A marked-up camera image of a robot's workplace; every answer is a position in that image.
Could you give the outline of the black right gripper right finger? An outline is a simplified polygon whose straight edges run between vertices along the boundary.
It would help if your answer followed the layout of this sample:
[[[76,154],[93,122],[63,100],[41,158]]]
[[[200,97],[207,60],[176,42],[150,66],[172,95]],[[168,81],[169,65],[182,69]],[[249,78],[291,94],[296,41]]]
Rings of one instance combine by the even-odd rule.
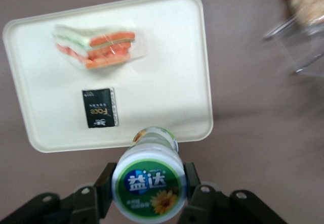
[[[182,223],[286,223],[258,196],[248,190],[224,195],[211,184],[201,183],[194,163],[184,164],[188,204]]]

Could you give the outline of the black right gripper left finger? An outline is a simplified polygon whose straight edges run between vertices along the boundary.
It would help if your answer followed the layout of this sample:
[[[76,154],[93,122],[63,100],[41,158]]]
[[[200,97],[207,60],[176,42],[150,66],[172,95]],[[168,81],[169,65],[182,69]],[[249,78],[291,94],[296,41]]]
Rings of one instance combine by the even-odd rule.
[[[116,163],[108,163],[93,185],[84,186],[61,199],[56,193],[39,194],[1,223],[99,223],[112,203],[112,175]]]

